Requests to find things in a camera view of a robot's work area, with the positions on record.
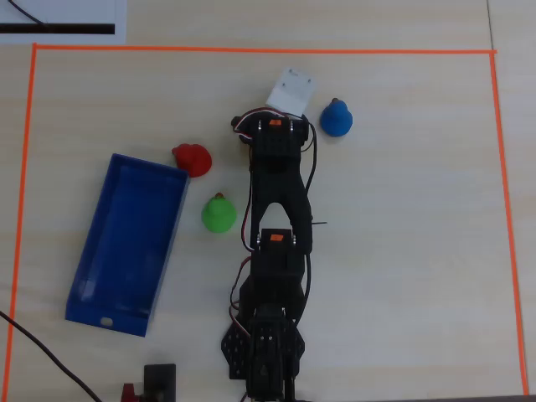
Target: green object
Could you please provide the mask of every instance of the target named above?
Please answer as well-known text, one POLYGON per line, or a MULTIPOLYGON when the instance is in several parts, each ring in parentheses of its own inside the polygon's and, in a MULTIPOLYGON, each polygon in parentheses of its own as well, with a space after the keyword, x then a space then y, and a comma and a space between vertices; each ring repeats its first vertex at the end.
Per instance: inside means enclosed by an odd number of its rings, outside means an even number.
POLYGON ((202 218, 208 230, 224 233, 233 227, 236 221, 236 209, 222 193, 217 193, 204 206, 202 218))

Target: blue object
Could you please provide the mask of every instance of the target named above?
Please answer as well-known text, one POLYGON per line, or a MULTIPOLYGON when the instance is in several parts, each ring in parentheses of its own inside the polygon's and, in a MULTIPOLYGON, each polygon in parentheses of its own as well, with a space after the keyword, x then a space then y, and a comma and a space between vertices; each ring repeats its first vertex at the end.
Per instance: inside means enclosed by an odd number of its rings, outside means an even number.
POLYGON ((331 137, 342 137, 352 127, 352 113, 346 103, 335 98, 320 115, 320 126, 331 137))
POLYGON ((65 319, 145 336, 187 186, 183 170, 112 155, 65 319))

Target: red toy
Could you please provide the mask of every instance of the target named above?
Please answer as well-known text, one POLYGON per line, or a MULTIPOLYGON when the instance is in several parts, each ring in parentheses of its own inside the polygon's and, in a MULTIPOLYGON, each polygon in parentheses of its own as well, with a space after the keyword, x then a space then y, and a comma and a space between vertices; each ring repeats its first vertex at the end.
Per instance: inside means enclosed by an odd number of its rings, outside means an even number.
POLYGON ((134 384, 123 384, 121 402, 139 402, 140 398, 134 394, 134 384))
POLYGON ((212 167, 212 157, 199 144, 181 144, 172 150, 177 167, 186 170, 191 178, 203 176, 212 167))

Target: blue toy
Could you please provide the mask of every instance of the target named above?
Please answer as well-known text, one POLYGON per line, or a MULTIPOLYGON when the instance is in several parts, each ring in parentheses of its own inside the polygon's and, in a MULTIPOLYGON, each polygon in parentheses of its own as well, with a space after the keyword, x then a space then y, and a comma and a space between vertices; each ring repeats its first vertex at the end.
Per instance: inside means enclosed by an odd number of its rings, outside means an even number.
POLYGON ((320 115, 320 126, 331 137, 342 137, 350 131, 352 123, 352 113, 346 103, 337 98, 333 98, 320 115))

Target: orange tape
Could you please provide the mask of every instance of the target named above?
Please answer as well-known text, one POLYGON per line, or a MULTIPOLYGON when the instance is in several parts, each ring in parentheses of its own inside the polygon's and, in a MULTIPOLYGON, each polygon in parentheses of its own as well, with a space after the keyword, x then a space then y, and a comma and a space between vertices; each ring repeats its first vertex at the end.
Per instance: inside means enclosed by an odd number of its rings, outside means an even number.
POLYGON ((494 54, 494 49, 264 49, 217 48, 203 46, 122 46, 80 44, 38 44, 42 50, 112 50, 146 52, 205 52, 205 53, 278 53, 278 54, 494 54))
POLYGON ((516 246, 513 238, 512 207, 510 205, 510 192, 508 190, 508 175, 506 157, 504 155, 503 124, 501 123, 501 108, 499 105, 499 91, 497 86, 497 69, 495 54, 489 55, 492 72, 493 103, 495 105, 495 122, 497 124, 497 139, 499 143, 499 157, 501 158, 502 190, 504 192, 504 208, 506 209, 506 225, 508 228, 508 243, 510 246, 510 265, 512 267, 513 300, 516 311, 516 329, 518 331, 519 369, 521 371, 521 384, 523 395, 528 395, 527 363, 525 362, 525 342, 523 335, 523 314, 521 313, 521 297, 519 295, 518 263, 516 260, 516 246))
MULTIPOLYGON (((9 316, 15 318, 18 291, 18 271, 20 264, 20 250, 23 233, 24 215, 24 192, 26 188, 26 170, 28 165, 28 143, 30 135, 30 121, 32 115, 32 102, 34 97, 35 64, 38 49, 42 50, 100 50, 100 51, 160 51, 160 52, 205 52, 205 53, 257 53, 257 54, 489 54, 493 100, 495 105, 495 118, 497 124, 497 139, 499 156, 501 159, 502 188, 506 209, 508 241, 510 248, 510 261, 512 267, 513 294, 516 313, 516 328, 518 332, 519 367, 523 394, 528 395, 528 376, 525 362, 525 347, 523 340, 523 317, 521 313, 521 301, 519 296, 518 268, 515 254, 515 242, 513 237, 512 211, 508 192, 508 175, 506 158, 504 155, 503 129, 501 124, 501 112, 497 89, 497 71, 495 66, 495 49, 263 49, 263 48, 219 48, 219 47, 193 47, 193 46, 89 46, 89 45, 56 45, 56 44, 33 44, 32 58, 30 62, 30 74, 28 83, 28 99, 26 102, 26 120, 24 124, 23 157, 20 175, 20 187, 18 192, 18 217, 17 237, 15 242, 15 257, 13 262, 13 282, 11 289, 11 305, 9 316)), ((11 356, 13 350, 13 326, 8 326, 8 341, 6 347, 6 360, 3 374, 2 401, 8 400, 9 372, 11 368, 11 356)))
MULTIPOLYGON (((28 142, 30 139, 30 119, 32 116, 32 101, 34 97, 35 60, 37 45, 32 45, 30 61, 30 77, 28 82, 28 98, 26 99, 26 121, 24 122, 23 161, 20 168, 20 185, 18 188, 17 238, 15 241, 15 259, 13 262, 13 282, 11 284, 11 303, 9 316, 14 319, 17 307, 18 266, 20 263, 20 245, 23 238, 24 192, 26 190, 26 167, 28 165, 28 142)), ((13 349, 13 326, 8 326, 8 342, 6 346, 6 362, 3 370, 2 402, 8 400, 9 370, 11 368, 11 352, 13 349)))

